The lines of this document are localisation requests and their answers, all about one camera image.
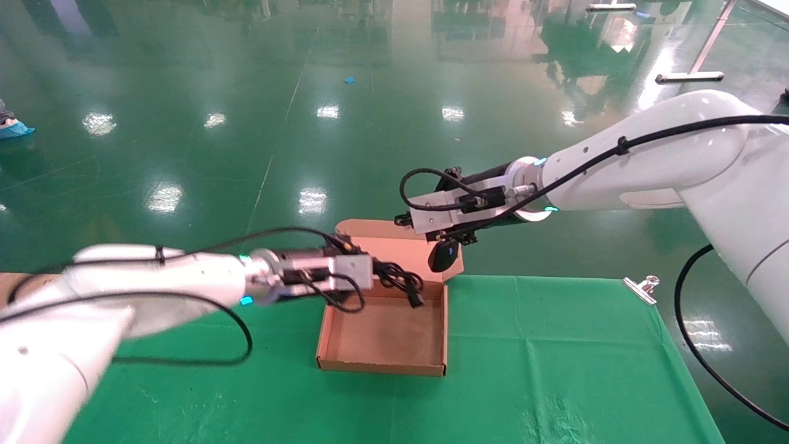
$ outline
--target reflective floor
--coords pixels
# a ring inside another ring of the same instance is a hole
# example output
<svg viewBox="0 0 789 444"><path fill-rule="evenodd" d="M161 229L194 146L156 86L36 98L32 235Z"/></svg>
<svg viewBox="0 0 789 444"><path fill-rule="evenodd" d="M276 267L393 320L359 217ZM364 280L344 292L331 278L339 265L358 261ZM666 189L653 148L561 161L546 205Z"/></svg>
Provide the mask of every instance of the reflective floor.
<svg viewBox="0 0 789 444"><path fill-rule="evenodd" d="M190 249L284 224L390 219L412 168L548 155L685 91L787 112L776 102L789 24L746 2L705 63L724 81L684 86L653 79L690 67L720 0L637 1L632 14L587 14L582 0L2 3L0 97L37 128L0 141L2 271L94 243ZM468 273L656 274L675 335L675 276L706 244L684 210L557 213L479 234ZM266 245L294 242L314 244ZM789 352L758 306L717 258L687 285L699 347L789 420ZM729 442L787 441L687 362Z"/></svg>

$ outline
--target cable tie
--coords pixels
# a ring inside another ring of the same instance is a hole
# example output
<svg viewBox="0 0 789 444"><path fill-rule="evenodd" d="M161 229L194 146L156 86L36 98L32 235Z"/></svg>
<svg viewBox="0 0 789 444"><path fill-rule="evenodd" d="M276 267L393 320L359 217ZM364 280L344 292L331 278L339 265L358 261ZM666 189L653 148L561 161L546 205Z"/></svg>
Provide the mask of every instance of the cable tie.
<svg viewBox="0 0 789 444"><path fill-rule="evenodd" d="M614 152L617 156L624 156L630 152L630 148L627 146L627 137L621 136L619 140L617 140Z"/></svg>
<svg viewBox="0 0 789 444"><path fill-rule="evenodd" d="M155 259L159 261L160 265L164 265L164 246L154 245L154 248L156 249L156 256L154 256Z"/></svg>

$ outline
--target blue shoe cover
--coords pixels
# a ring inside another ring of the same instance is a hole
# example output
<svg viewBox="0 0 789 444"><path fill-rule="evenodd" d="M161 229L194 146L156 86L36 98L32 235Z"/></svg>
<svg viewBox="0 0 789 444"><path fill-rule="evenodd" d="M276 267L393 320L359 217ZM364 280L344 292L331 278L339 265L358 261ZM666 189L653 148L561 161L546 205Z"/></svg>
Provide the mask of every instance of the blue shoe cover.
<svg viewBox="0 0 789 444"><path fill-rule="evenodd" d="M12 126L0 130L0 140L27 136L35 130L36 128L28 128L22 122L16 122Z"/></svg>

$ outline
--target cardboard box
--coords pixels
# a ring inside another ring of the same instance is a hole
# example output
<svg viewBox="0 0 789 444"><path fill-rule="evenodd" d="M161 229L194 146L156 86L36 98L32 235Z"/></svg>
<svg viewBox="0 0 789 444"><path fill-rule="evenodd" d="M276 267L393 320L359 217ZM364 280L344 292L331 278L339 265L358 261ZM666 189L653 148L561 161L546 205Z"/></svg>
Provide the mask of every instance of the cardboard box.
<svg viewBox="0 0 789 444"><path fill-rule="evenodd" d="M322 370L444 376L447 373L446 282L463 271L462 252L444 273L428 267L434 243L412 229L385 220L349 219L336 231L384 262L396 262L424 280L424 306L411 308L406 295L376 279L365 292L361 313L326 306L316 360Z"/></svg>

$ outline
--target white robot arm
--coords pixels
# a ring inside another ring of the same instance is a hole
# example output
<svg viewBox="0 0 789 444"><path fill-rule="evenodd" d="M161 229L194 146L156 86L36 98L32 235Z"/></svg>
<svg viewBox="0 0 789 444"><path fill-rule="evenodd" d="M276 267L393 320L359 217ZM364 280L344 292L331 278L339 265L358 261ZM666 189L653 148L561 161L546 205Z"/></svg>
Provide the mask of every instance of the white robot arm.
<svg viewBox="0 0 789 444"><path fill-rule="evenodd" d="M246 296L270 304L314 295L316 288L341 299L354 287L336 276L349 277L360 289L372 287L367 254L316 249L184 255L159 249L162 264L152 260L156 251L141 245L82 250L74 258L77 265L119 258L139 262L69 267L55 282L0 310L0 442L60 442L122 339L158 333L216 310L195 299L140 293L186 293L233 307ZM129 297L68 303L13 318L47 304L119 292ZM47 418L46 427L41 418Z"/></svg>
<svg viewBox="0 0 789 444"><path fill-rule="evenodd" d="M417 198L405 198L406 176L401 194L411 210L395 222L441 241L431 255L437 271L451 265L455 243L476 241L474 230L485 221L537 222L558 209L684 205L789 342L789 297L784 295L789 287L789 273L784 272L789 265L789 199L783 196L789 189L789 127L730 125L661 138L565 180L568 172L619 145L623 136L626 140L669 126L742 115L759 113L722 92L692 92L546 159L522 157L466 178L459 169L448 170L449 179L442 179L436 192ZM528 205L508 214L525 200L530 200ZM152 246L97 246L76 260L150 259L153 253ZM167 258L181 252L162 254ZM314 293L314 287L301 282L305 276L322 291L352 289L329 274L344 274L362 289L371 288L372 259L365 254L283 258L262 250L240 258L190 254L165 265L68 269L53 284L0 311L0 378L23 382L0 386L0 442L59 442L121 339L157 333L212 309L187 299L135 297L74 303L7 321L14 314L97 292L186 292L225 307L252 293L259 302L273 303ZM41 415L49 427L37 427Z"/></svg>
<svg viewBox="0 0 789 444"><path fill-rule="evenodd" d="M460 176L459 169L447 170L480 195L444 178L436 192L408 199L411 210L395 222L412 225L428 239L442 239L443 246L439 243L431 256L431 267L442 269L454 260L454 244L476 242L473 231L480 221L502 215L562 180L584 162L616 147L623 136L631 139L707 119L759 114L724 92L677 96L548 158L522 157L467 178ZM789 342L788 173L789 126L720 126L660 138L609 157L497 222L536 222L559 209L686 206ZM441 205L461 208L435 211Z"/></svg>

